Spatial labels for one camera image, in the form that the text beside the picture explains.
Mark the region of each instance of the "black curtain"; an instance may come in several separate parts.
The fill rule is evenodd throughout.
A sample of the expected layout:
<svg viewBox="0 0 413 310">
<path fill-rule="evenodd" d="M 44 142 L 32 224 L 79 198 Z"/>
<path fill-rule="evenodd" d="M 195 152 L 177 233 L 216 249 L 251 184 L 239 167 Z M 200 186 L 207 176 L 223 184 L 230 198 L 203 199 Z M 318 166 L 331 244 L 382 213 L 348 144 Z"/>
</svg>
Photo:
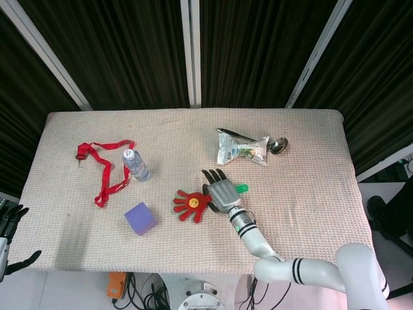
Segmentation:
<svg viewBox="0 0 413 310">
<path fill-rule="evenodd" d="M 179 0 L 19 0 L 93 109 L 189 107 Z"/>
<path fill-rule="evenodd" d="M 284 108 L 336 0 L 200 0 L 203 107 Z"/>
<path fill-rule="evenodd" d="M 360 174 L 413 142 L 413 2 L 354 1 L 294 108 L 337 109 Z"/>
<path fill-rule="evenodd" d="M 0 192 L 20 197 L 47 114 L 79 108 L 2 12 L 0 32 Z"/>
</svg>

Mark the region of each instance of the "table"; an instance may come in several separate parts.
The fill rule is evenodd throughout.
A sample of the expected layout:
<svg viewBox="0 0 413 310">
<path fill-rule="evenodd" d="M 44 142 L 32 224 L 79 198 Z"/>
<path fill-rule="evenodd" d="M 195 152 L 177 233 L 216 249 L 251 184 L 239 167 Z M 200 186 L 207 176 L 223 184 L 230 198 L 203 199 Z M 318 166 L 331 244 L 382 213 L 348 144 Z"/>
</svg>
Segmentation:
<svg viewBox="0 0 413 310">
<path fill-rule="evenodd" d="M 343 244 L 372 247 L 361 195 L 348 152 L 343 118 L 335 110 L 174 109 L 56 112 L 48 116 L 21 203 L 30 212 L 14 237 L 11 262 L 43 251 L 30 268 L 44 271 L 134 271 L 149 273 L 252 273 L 256 258 L 245 249 L 227 216 L 207 210 L 203 221 L 180 222 L 172 211 L 178 189 L 200 191 L 201 169 L 221 168 L 250 187 L 244 206 L 269 244 L 286 259 L 334 262 Z M 259 138 L 286 137 L 268 167 L 244 158 L 216 164 L 223 127 Z M 148 182 L 131 180 L 94 205 L 103 166 L 89 156 L 75 159 L 83 142 L 136 141 L 150 168 Z M 112 184 L 123 179 L 123 149 L 99 151 L 114 163 Z M 159 225 L 144 236 L 124 213 L 145 202 Z"/>
</svg>

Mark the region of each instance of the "snack packet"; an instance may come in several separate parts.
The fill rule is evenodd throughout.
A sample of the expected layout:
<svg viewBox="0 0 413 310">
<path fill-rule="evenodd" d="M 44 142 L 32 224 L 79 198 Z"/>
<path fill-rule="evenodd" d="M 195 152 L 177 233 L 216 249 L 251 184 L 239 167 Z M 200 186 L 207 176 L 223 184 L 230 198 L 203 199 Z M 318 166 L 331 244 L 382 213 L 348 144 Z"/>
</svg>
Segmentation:
<svg viewBox="0 0 413 310">
<path fill-rule="evenodd" d="M 229 134 L 219 133 L 218 165 L 225 165 L 233 159 L 244 156 L 261 166 L 267 166 L 267 143 L 269 136 L 247 144 L 237 144 Z"/>
</svg>

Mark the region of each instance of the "black stripe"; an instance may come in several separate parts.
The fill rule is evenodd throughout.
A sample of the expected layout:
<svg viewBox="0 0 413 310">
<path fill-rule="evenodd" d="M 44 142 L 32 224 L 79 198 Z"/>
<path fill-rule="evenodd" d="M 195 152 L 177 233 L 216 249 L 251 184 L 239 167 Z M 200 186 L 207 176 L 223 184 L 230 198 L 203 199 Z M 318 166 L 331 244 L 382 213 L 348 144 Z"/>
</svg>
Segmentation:
<svg viewBox="0 0 413 310">
<path fill-rule="evenodd" d="M 386 280 L 384 288 L 381 291 L 384 292 L 386 290 L 386 288 L 387 288 L 387 280 Z"/>
<path fill-rule="evenodd" d="M 243 235 L 245 235 L 248 231 L 251 231 L 252 229 L 256 229 L 256 228 L 257 228 L 256 226 L 248 228 L 248 229 L 245 230 L 242 234 L 240 234 L 239 237 L 242 238 Z"/>
<path fill-rule="evenodd" d="M 304 258 L 300 258 L 297 264 L 297 275 L 298 275 L 298 280 L 301 282 L 301 284 L 304 284 L 300 275 L 299 275 L 299 265 L 301 264 L 301 262 L 303 261 Z"/>
<path fill-rule="evenodd" d="M 238 231 L 238 234 L 241 234 L 241 232 L 242 232 L 245 228 L 250 227 L 251 225 L 255 225 L 255 224 L 254 224 L 254 223 L 248 223 L 248 224 L 246 224 L 245 226 L 243 226 L 243 228 L 241 228 L 241 229 Z"/>
<path fill-rule="evenodd" d="M 292 263 L 292 277 L 294 278 L 294 281 L 295 281 L 297 284 L 299 284 L 299 283 L 297 282 L 297 279 L 296 279 L 296 273 L 294 272 L 294 269 L 296 268 L 297 259 L 298 259 L 298 258 L 296 258 L 296 259 L 294 260 L 294 262 Z"/>
<path fill-rule="evenodd" d="M 236 212 L 233 216 L 230 217 L 230 222 L 232 222 L 232 220 L 238 215 L 238 214 L 243 214 L 243 213 L 247 213 L 246 210 L 241 210 Z"/>
</svg>

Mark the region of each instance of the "orange device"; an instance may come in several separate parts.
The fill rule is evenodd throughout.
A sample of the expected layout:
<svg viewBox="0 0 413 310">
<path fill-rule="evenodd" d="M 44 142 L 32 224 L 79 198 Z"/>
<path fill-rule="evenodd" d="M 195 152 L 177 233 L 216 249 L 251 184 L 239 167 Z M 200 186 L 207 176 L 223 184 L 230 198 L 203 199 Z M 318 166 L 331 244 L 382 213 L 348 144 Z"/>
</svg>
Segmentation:
<svg viewBox="0 0 413 310">
<path fill-rule="evenodd" d="M 126 273 L 109 273 L 109 283 L 106 295 L 121 299 L 125 290 Z"/>
</svg>

